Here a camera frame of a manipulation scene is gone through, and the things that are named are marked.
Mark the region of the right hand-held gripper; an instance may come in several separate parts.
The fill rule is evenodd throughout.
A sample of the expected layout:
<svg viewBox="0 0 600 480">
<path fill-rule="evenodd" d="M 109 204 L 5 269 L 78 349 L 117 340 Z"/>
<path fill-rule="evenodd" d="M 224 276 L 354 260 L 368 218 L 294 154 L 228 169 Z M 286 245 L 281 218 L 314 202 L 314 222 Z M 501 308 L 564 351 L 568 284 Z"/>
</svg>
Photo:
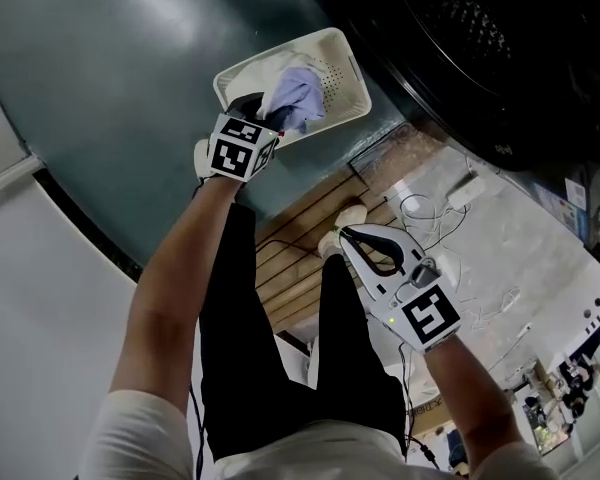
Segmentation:
<svg viewBox="0 0 600 480">
<path fill-rule="evenodd" d="M 389 257 L 393 267 L 378 268 L 361 244 Z M 412 349 L 424 354 L 458 331 L 450 283 L 408 232 L 379 224 L 345 226 L 340 245 L 372 293 L 371 314 Z"/>
</svg>

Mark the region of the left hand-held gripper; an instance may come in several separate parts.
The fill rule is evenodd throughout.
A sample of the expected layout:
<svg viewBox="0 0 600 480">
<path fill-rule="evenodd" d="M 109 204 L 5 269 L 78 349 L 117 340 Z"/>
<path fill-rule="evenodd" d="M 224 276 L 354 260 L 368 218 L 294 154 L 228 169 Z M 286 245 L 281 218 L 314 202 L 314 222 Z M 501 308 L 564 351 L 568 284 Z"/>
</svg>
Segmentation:
<svg viewBox="0 0 600 480">
<path fill-rule="evenodd" d="M 270 119 L 256 117 L 262 98 L 262 92 L 238 97 L 218 116 L 209 141 L 213 175 L 246 183 L 269 163 L 280 134 Z"/>
</svg>

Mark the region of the person's left hand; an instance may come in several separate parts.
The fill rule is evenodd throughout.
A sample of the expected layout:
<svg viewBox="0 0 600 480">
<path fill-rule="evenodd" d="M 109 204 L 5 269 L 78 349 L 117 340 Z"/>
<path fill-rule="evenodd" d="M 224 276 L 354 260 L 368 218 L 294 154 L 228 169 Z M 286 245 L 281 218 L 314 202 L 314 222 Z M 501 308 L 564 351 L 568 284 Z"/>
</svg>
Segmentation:
<svg viewBox="0 0 600 480">
<path fill-rule="evenodd" d="M 201 139 L 195 144 L 194 168 L 199 179 L 206 179 L 213 175 L 210 169 L 208 139 Z"/>
</svg>

